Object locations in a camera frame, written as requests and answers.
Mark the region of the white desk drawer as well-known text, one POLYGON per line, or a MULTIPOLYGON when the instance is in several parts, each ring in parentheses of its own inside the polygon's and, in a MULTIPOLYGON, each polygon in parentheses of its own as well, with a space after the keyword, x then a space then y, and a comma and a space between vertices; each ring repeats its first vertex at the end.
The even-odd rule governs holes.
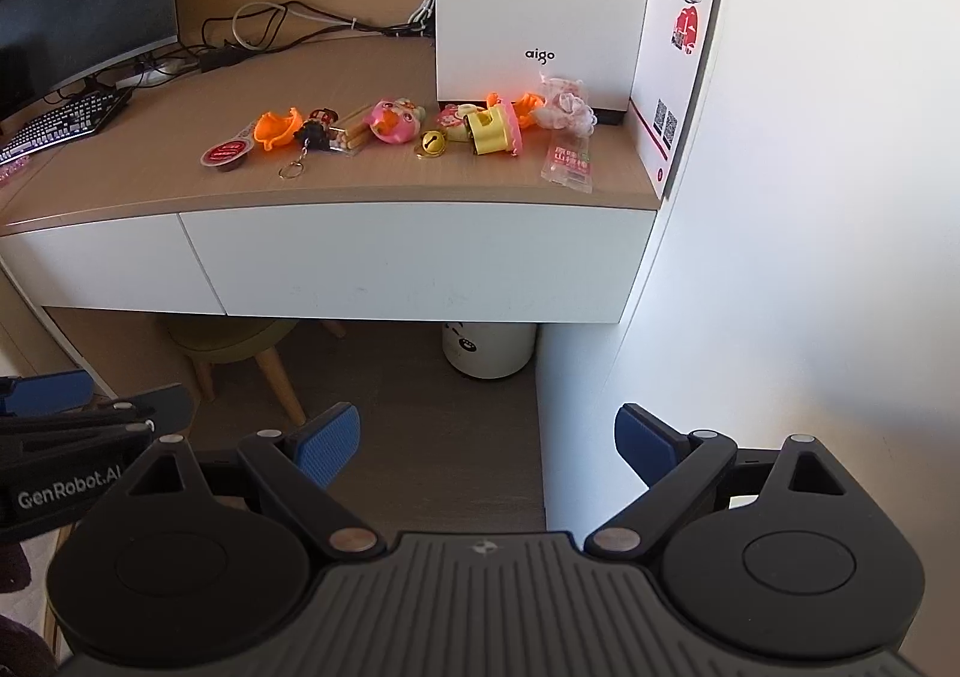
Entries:
POLYGON ((350 202, 187 212, 231 316, 615 323, 649 211, 350 202))

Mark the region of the red round jelly cup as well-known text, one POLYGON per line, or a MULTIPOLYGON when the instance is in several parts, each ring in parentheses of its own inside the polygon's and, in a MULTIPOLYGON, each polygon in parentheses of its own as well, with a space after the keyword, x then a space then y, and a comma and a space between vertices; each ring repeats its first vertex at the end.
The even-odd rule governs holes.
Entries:
POLYGON ((231 172, 241 165, 254 144, 249 139, 229 139, 213 145, 200 157, 200 165, 218 172, 231 172))

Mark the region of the orange plastic toy piece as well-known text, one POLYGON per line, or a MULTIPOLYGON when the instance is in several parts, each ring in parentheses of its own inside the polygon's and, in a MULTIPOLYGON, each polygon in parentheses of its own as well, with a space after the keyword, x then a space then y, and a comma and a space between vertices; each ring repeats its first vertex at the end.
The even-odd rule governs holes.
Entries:
POLYGON ((265 152, 281 149, 295 140, 303 124, 304 116, 296 106, 291 106, 283 115, 275 111, 265 111, 254 124, 252 139, 265 152))

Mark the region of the clear red snack packet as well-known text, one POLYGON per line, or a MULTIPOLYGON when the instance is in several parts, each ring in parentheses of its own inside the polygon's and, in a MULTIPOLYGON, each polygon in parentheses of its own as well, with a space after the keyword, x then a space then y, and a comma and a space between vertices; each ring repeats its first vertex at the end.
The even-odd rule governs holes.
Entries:
POLYGON ((553 131, 540 176, 548 183, 563 188, 584 194, 592 193, 589 139, 568 131, 553 131))

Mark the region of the dark doll keychain figure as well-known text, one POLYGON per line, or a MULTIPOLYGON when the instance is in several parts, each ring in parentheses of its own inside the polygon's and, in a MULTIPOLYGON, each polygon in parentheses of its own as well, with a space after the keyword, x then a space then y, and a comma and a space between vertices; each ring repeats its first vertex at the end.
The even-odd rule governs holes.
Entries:
POLYGON ((331 128, 338 121, 337 111, 331 108, 316 108, 311 111, 296 131, 295 139, 302 150, 331 149, 331 128))

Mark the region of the wooden stick bundle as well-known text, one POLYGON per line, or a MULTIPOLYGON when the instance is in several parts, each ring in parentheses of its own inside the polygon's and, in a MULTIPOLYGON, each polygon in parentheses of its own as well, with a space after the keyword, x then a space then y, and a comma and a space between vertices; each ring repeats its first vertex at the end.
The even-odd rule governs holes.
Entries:
POLYGON ((361 106, 350 115, 340 118, 327 126, 329 149, 337 154, 356 154, 373 139, 373 131, 368 124, 368 115, 373 105, 361 106))

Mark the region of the gold bell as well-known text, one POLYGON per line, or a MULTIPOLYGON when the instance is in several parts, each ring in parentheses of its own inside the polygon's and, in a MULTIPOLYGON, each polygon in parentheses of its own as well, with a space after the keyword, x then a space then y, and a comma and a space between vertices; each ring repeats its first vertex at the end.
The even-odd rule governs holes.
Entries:
POLYGON ((443 129, 427 129, 420 134, 415 152, 420 158, 443 157, 448 150, 448 136, 443 129))

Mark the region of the pink round plush toy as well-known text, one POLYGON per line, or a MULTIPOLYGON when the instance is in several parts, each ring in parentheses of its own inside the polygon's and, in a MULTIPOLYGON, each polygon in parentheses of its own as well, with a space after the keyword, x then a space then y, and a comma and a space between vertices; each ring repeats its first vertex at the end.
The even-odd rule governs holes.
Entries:
POLYGON ((364 122, 376 139, 386 144, 409 144, 420 136, 427 110, 408 98, 379 100, 364 122))

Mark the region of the yellow pink toy cup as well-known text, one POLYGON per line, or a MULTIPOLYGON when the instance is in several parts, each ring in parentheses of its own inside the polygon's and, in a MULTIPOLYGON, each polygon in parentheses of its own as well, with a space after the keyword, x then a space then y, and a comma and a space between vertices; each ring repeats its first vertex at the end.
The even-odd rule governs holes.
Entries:
POLYGON ((466 129, 477 155, 506 154, 523 150, 523 131, 511 103, 498 101, 466 116, 466 129))

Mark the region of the red white round lid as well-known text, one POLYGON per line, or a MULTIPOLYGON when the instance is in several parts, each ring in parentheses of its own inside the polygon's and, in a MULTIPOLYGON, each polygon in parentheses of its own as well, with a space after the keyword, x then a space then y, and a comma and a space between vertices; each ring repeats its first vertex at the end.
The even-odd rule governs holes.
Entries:
POLYGON ((460 105, 449 103, 438 111, 436 126, 446 134, 447 140, 466 142, 469 139, 467 116, 473 111, 475 111, 475 106, 471 103, 460 103, 460 105))

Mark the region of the orange translucent plastic toy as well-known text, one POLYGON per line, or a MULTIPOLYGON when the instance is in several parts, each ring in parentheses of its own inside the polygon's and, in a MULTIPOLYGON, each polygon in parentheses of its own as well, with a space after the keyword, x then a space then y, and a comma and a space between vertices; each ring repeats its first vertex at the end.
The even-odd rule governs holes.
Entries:
POLYGON ((542 95, 526 92, 514 100, 505 100, 490 92, 485 98, 485 111, 505 126, 508 131, 526 131, 537 126, 535 111, 545 105, 542 95))

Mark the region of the green wooden-legged chair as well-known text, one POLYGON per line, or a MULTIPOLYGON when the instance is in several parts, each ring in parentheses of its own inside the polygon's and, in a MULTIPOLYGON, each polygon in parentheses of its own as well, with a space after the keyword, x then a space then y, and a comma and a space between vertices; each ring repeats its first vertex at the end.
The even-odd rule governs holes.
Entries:
POLYGON ((212 402, 217 397, 215 368, 254 360, 286 417, 297 427, 302 427, 308 422, 308 415, 299 402, 278 351, 278 344, 298 324, 297 319, 201 314, 170 314, 163 319, 172 345, 194 368, 205 401, 212 402))

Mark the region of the white left drawer front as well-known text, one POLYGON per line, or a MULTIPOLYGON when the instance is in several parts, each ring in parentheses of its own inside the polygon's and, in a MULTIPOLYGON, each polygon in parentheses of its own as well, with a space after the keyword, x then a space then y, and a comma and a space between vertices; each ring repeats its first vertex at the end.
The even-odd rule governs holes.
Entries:
POLYGON ((5 236, 2 262, 29 300, 44 308, 223 311, 175 215, 78 223, 5 236))

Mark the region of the black keyboard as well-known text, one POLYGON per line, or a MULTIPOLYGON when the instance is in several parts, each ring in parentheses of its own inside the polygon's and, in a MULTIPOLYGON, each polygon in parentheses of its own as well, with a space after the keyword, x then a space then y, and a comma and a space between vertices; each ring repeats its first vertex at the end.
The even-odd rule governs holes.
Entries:
POLYGON ((3 165, 98 134, 127 105, 130 97, 132 89, 94 92, 30 119, 2 145, 3 165))

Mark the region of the black power adapter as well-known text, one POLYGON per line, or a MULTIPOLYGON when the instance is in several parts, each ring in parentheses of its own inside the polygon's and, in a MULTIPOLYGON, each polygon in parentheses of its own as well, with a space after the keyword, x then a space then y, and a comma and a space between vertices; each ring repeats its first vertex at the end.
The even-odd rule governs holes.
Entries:
POLYGON ((225 44, 220 48, 213 48, 213 50, 202 53, 199 56, 199 61, 197 61, 197 67, 200 72, 212 72, 223 69, 223 67, 236 66, 236 64, 249 59, 251 56, 252 51, 244 50, 242 46, 225 44))

